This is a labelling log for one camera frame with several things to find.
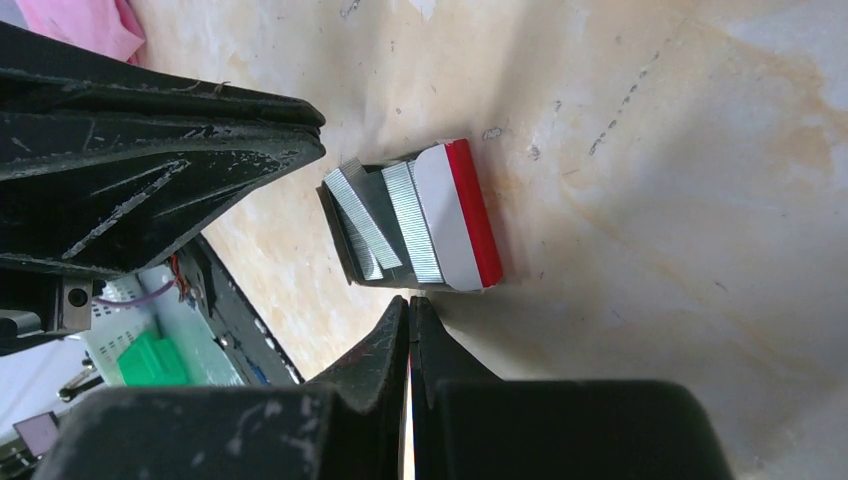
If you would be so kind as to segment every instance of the stone floor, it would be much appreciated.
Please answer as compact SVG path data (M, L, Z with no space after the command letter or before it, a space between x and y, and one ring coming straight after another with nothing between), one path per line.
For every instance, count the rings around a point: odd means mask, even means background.
M506 277L434 301L472 352L510 378L680 382L740 479L848 470L848 4L134 8L147 67L327 117L324 159L204 232L306 377L395 294L346 285L322 176L467 136Z

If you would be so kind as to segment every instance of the cable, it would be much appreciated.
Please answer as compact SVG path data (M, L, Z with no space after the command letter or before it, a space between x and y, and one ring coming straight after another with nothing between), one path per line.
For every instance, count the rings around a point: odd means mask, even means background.
M147 295L136 298L134 300L130 300L129 302L113 302L111 300L106 300L104 298L95 298L92 299L93 303L97 303L100 305L105 305L107 307L115 307L115 308L129 308L129 307L140 307L142 305L147 305L148 303L155 300L157 297L161 297L165 292L167 292L171 287L174 286L174 282L176 279L172 279L165 285L162 285L154 292L148 293Z
M182 303L189 292L188 282L186 282L185 277L180 272L180 263L177 260L177 254L171 255L171 273L174 274L174 281L177 284L177 287L180 289L180 303Z

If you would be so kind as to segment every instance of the scratch mark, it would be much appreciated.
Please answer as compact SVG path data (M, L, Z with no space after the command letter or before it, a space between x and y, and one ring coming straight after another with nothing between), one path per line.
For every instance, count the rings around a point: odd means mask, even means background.
M197 452L197 455L195 455L194 458L191 460L191 466L196 467L200 465L201 463L203 463L205 457L206 454L204 454L203 452Z
M304 465L305 471L310 471L310 469L314 468L315 464L315 444L309 441L308 439L299 439L292 438L288 435L280 435L280 440L294 448L297 448L303 454L303 461L306 463Z
M241 453L241 437L233 437L231 438L226 445L227 453L230 455L237 457Z
M165 169L165 171L159 178L157 178L144 188L138 190L125 202L115 206L115 208L112 210L112 213L107 218L105 218L104 220L100 220L99 225L94 227L93 230L89 231L81 240L79 240L77 243L71 246L71 248L69 248L65 253L63 253L62 259L67 260L76 256L79 252L84 250L89 245L89 243L103 235L104 232L106 232L107 230L112 228L112 226L118 223L121 217L141 205L141 203L144 202L148 197L150 197L150 195L159 191L159 189L161 189L168 182L170 182L174 176L178 175L180 172L185 170L188 165L188 162L176 161L167 164L163 167L159 167Z
M297 429L297 431L299 433L306 433L306 432L311 432L311 431L315 430L316 428L318 428L318 419L317 418L310 418L309 420L306 421L306 423L301 425L300 428Z
M279 415L283 411L283 404L275 400L269 400L265 405L265 418L271 418Z
M85 143L82 144L82 151L88 150L88 142L91 141L91 137L94 135L94 120L91 121L91 126L88 127L88 135L85 136Z
M27 152L32 153L32 150L30 150L30 149L29 149L29 147L27 147L26 145L24 145L24 142L22 142L22 141L18 140L17 138L12 137L12 143L14 143L15 145L17 145L17 146L19 146L19 147L23 148L23 149L24 149L24 150L26 150Z
M308 396L304 396L300 400L300 414L304 417L312 416L312 399Z

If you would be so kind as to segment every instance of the box of staples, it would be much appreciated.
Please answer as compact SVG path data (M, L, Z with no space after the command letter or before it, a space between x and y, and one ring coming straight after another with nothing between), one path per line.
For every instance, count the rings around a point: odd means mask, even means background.
M318 196L348 283L474 292L503 277L465 139L380 166L345 162Z

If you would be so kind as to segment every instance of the purple wire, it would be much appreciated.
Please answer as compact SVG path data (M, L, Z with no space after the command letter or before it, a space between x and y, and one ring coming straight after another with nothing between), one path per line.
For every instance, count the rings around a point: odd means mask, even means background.
M147 305L148 303L152 302L157 297L161 297L165 292L167 292L171 287L174 286L174 282L176 282L176 279L172 279L170 282L159 287L159 289L157 289L156 291L148 293L147 295L145 295L141 298L135 298L133 300L130 300L129 302L113 302L111 300L106 300L106 299L100 298L100 297L94 298L91 301L93 303L97 303L99 305L105 305L107 307L116 307L116 308L140 307L142 305Z

